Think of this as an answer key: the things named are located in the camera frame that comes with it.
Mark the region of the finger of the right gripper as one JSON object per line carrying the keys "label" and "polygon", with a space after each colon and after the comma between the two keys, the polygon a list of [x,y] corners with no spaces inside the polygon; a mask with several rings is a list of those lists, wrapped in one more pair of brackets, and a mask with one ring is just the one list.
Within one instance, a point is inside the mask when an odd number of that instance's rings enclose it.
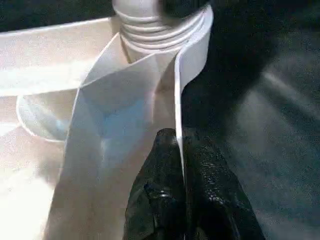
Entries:
{"label": "finger of the right gripper", "polygon": [[209,4],[210,0],[160,0],[161,10],[168,17],[186,18]]}

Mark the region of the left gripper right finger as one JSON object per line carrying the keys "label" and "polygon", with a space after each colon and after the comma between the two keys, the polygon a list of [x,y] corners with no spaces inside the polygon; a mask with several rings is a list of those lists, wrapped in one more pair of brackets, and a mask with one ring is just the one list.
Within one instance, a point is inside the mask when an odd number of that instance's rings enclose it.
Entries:
{"label": "left gripper right finger", "polygon": [[237,176],[207,137],[183,140],[187,240],[263,240]]}

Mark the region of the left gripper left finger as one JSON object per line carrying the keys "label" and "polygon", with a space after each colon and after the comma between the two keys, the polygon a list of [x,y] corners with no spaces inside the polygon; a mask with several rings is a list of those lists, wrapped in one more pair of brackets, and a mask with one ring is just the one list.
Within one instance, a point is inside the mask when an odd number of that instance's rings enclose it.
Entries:
{"label": "left gripper left finger", "polygon": [[125,240],[182,240],[186,229],[186,192],[176,131],[157,132],[152,149],[129,194]]}

